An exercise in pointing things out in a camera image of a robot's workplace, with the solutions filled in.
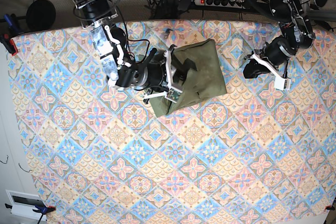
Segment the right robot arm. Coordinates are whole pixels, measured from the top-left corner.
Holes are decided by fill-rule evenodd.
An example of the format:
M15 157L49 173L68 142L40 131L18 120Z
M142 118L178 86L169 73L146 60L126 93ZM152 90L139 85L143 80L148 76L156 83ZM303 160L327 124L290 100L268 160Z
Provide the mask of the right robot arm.
M111 88L144 91L144 103L163 97L178 103L186 88L183 86L193 61L180 62L176 46L167 50L147 49L138 60L128 51L130 42L127 29L113 23L121 0L73 0L74 15L84 28L90 28L92 41L99 53L100 63Z

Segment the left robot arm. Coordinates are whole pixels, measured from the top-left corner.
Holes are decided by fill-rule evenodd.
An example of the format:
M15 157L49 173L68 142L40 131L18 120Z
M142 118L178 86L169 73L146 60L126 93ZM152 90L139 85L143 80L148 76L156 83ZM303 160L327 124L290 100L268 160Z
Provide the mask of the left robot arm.
M312 46L315 34L308 15L299 0L246 0L263 16L277 21L281 35L260 49L244 56L240 63L245 79L256 79L261 74L274 75L274 87L288 90L291 80L288 69L279 73L279 66L287 66L299 49Z

